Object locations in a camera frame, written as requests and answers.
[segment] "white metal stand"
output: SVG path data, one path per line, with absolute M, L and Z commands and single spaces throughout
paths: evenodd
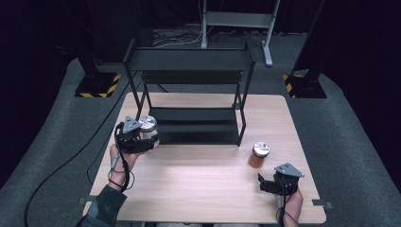
M 238 12 L 221 12 L 207 11 L 207 0 L 203 0 L 203 16 L 202 16 L 202 37 L 201 48 L 207 48 L 207 26 L 245 26 L 245 27 L 261 27 L 268 30 L 266 40 L 262 41 L 263 53 L 268 67 L 273 65 L 269 50 L 271 33 L 273 32 L 277 10 L 280 0 L 274 3 L 272 14 L 259 13 L 238 13 Z

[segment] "jar with brown contents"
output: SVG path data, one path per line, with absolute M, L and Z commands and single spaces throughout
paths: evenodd
M 269 155 L 270 147 L 265 142 L 257 142 L 253 145 L 253 152 L 248 160 L 248 164 L 252 168 L 260 168 L 265 158 Z

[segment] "black metal shelf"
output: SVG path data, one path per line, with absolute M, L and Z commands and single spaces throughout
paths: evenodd
M 246 128 L 243 110 L 254 68 L 247 43 L 243 49 L 163 49 L 135 48 L 132 41 L 124 65 L 138 107 L 136 119 L 147 99 L 148 114 L 158 122 L 161 144 L 240 146 Z M 144 92 L 141 98 L 137 95 L 132 71 L 140 72 L 142 77 Z M 244 72 L 248 75 L 241 87 Z M 233 84 L 235 98 L 231 107 L 160 108 L 152 106 L 148 84 Z M 236 111 L 241 113 L 240 132 Z

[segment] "hazard striped base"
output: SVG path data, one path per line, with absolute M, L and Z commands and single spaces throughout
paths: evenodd
M 302 75 L 283 75 L 287 92 L 293 98 L 327 98 L 319 82 L 308 83 L 305 76 Z
M 76 90 L 76 96 L 109 97 L 113 94 L 120 78 L 121 75 L 116 73 L 101 73 L 96 81 L 84 79 Z

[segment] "jar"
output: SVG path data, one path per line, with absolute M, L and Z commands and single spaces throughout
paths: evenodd
M 153 136 L 157 136 L 157 121 L 153 116 L 142 116 L 138 122 L 141 124 L 142 139 L 151 139 Z
M 269 155 L 270 147 L 265 142 L 257 142 L 253 145 L 253 151 L 248 160 L 248 164 L 252 168 L 260 168 L 265 158 Z

